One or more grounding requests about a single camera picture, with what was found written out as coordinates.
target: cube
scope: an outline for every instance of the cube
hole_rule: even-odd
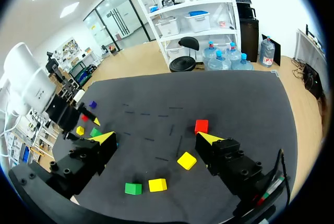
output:
[[[81,116],[81,119],[82,119],[84,122],[88,121],[88,117],[85,116],[84,114]]]
[[[96,102],[95,101],[91,101],[90,103],[89,103],[89,106],[91,107],[91,108],[96,108],[96,106],[97,106],[97,104],[96,104]]]
[[[150,187],[150,192],[159,192],[167,190],[166,179],[149,180],[148,185]]]
[[[185,170],[189,170],[190,168],[195,165],[197,162],[196,158],[189,154],[188,152],[185,152],[178,160],[177,163],[179,163]]]
[[[208,133],[209,121],[208,120],[197,120],[195,125],[195,134],[198,132]]]
[[[77,132],[78,135],[81,136],[81,135],[85,134],[85,129],[82,126],[78,126],[76,132]]]
[[[134,184],[134,183],[125,183],[125,193],[132,194],[132,195],[139,195],[141,194],[141,184]]]
[[[102,133],[98,129],[96,129],[95,127],[90,132],[90,136],[92,136],[92,137],[97,137],[97,136],[100,136],[100,135],[102,135]]]

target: white ceiling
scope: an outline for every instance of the white ceiling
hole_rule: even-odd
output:
[[[59,18],[64,7],[80,2],[76,10]],[[0,25],[0,76],[8,51],[18,42],[25,42],[31,50],[74,19],[82,19],[83,13],[96,0],[12,0]]]

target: table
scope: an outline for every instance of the table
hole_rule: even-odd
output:
[[[139,221],[219,223],[232,217],[239,198],[219,177],[211,176],[195,150],[196,119],[209,120],[209,134],[233,137],[268,173],[279,148],[284,149],[292,188],[297,166],[297,137],[287,94],[275,74],[258,71],[184,72],[95,82],[82,98],[101,123],[103,133],[116,131],[119,149],[100,177],[95,175],[79,204],[96,212]],[[94,127],[81,120],[85,137]],[[184,170],[176,163],[188,151],[197,158]],[[59,135],[57,160],[71,142]],[[168,190],[150,193],[148,180],[165,178]],[[126,182],[143,183],[143,194],[126,195]],[[284,207],[286,195],[277,200]]]

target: white box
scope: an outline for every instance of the white box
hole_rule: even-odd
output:
[[[159,23],[157,23],[156,26],[161,31],[163,37],[172,36],[180,33],[180,27],[178,25],[177,18],[168,17],[162,20],[159,20]]]
[[[210,13],[189,16],[185,18],[188,20],[190,28],[193,32],[202,32],[211,29],[209,15]]]
[[[189,56],[189,48],[185,48],[178,44],[178,40],[172,40],[165,48],[169,61],[172,62],[178,57]]]

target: yellow cube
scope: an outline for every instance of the yellow cube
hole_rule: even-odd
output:
[[[178,160],[177,163],[179,163],[184,169],[189,170],[190,168],[195,165],[197,162],[196,158],[189,154],[188,152],[185,152]]]
[[[167,190],[166,179],[149,180],[148,185],[150,187],[150,192]]]
[[[78,135],[84,135],[85,134],[85,129],[82,126],[77,127],[77,134]]]

